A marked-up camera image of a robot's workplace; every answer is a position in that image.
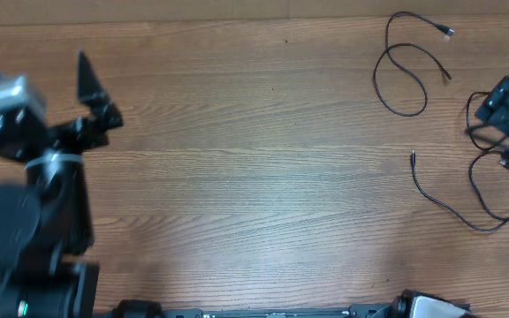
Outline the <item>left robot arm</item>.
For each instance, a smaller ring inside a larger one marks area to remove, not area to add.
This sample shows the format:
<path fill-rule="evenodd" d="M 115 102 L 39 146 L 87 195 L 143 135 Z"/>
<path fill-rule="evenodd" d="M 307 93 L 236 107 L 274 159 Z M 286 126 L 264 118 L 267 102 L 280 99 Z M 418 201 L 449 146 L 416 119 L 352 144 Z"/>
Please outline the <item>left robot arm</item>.
<path fill-rule="evenodd" d="M 0 183 L 0 316 L 89 317 L 99 267 L 80 260 L 95 241 L 85 152 L 108 144 L 123 118 L 84 52 L 78 101 L 88 115 L 48 125 L 46 101 L 26 75 L 0 74 L 0 156 L 25 183 Z"/>

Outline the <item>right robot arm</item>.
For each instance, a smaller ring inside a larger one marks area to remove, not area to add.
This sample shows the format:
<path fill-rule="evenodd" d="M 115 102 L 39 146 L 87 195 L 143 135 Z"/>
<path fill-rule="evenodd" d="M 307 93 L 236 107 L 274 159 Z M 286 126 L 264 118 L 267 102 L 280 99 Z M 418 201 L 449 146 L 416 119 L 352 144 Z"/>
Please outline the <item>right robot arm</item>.
<path fill-rule="evenodd" d="M 475 116 L 480 120 L 478 125 L 470 124 L 470 117 L 466 117 L 466 135 L 474 145 L 479 141 L 486 142 L 486 148 L 479 148 L 479 154 L 474 160 L 477 163 L 486 155 L 499 155 L 499 164 L 509 170 L 509 76 L 501 79 L 489 92 L 483 92 L 485 97 Z M 491 211 L 487 214 L 498 221 L 493 228 L 480 228 L 470 223 L 459 212 L 427 194 L 421 187 L 417 178 L 416 153 L 410 155 L 410 166 L 412 178 L 418 191 L 429 201 L 452 212 L 461 222 L 469 228 L 491 233 L 497 231 L 507 223 L 509 216 L 498 216 Z M 389 312 L 391 317 L 473 317 L 470 305 L 453 303 L 434 295 L 420 293 L 418 291 L 404 291 L 401 296 L 395 299 L 392 309 Z"/>

